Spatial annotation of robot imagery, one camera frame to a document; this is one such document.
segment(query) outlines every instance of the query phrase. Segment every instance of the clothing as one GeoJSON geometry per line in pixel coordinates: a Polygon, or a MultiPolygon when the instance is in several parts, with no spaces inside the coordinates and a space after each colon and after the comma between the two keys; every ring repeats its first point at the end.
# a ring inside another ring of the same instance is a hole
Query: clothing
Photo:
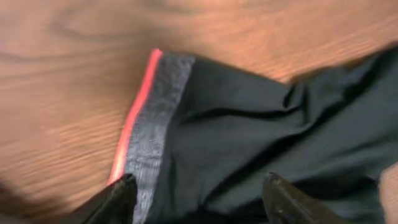
{"type": "Polygon", "coordinates": [[[377,185],[398,160],[398,49],[294,85],[153,55],[116,155],[137,177],[134,223],[267,223],[268,172],[353,223],[384,223],[377,185]]]}

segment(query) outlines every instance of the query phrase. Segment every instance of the red trim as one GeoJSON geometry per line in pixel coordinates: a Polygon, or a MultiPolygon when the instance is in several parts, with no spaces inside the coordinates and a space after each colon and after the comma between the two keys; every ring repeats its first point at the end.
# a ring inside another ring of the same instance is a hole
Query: red trim
{"type": "Polygon", "coordinates": [[[148,97],[150,87],[152,86],[152,82],[155,77],[157,62],[159,61],[161,56],[162,52],[159,49],[155,49],[150,55],[147,70],[141,83],[141,88],[138,91],[137,97],[134,100],[134,103],[130,109],[126,122],[124,123],[124,127],[119,140],[119,145],[116,149],[111,175],[109,176],[108,185],[112,184],[115,180],[118,180],[123,175],[127,150],[129,147],[129,139],[134,126],[134,122],[136,121],[136,118],[148,97]]]}

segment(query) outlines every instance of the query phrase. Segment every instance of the black cloth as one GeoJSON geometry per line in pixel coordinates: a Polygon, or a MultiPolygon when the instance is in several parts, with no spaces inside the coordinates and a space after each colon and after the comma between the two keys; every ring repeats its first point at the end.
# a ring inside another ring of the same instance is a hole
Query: black cloth
{"type": "MultiPolygon", "coordinates": [[[[165,54],[157,76],[182,57],[165,54]]],[[[203,58],[189,68],[146,223],[267,223],[268,172],[344,219],[384,223],[377,187],[398,160],[398,49],[294,85],[203,58]]]]}

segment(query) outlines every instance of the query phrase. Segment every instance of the wood grain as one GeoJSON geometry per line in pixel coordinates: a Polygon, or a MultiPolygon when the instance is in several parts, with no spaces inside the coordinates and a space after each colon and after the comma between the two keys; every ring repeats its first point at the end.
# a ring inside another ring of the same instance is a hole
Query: wood grain
{"type": "MultiPolygon", "coordinates": [[[[0,193],[0,208],[42,223],[104,187],[151,49],[200,54],[287,82],[398,40],[396,0],[0,6],[0,190],[12,189],[0,193]]],[[[398,222],[397,174],[390,170],[382,185],[391,223],[398,222]]]]}

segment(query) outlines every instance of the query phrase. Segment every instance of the red stripe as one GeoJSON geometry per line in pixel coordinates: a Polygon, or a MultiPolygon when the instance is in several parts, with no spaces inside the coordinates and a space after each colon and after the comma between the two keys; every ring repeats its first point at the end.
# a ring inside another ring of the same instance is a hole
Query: red stripe
{"type": "Polygon", "coordinates": [[[115,180],[118,180],[123,175],[124,166],[126,164],[127,150],[129,147],[130,135],[134,127],[134,122],[136,121],[137,116],[148,97],[150,87],[152,86],[152,82],[155,77],[157,62],[159,61],[161,56],[162,52],[159,49],[155,49],[150,55],[147,70],[145,72],[145,77],[141,83],[138,95],[134,100],[134,103],[127,116],[126,122],[124,123],[124,127],[119,140],[119,145],[116,149],[116,154],[114,157],[112,172],[109,176],[108,185],[112,184],[115,180]]]}

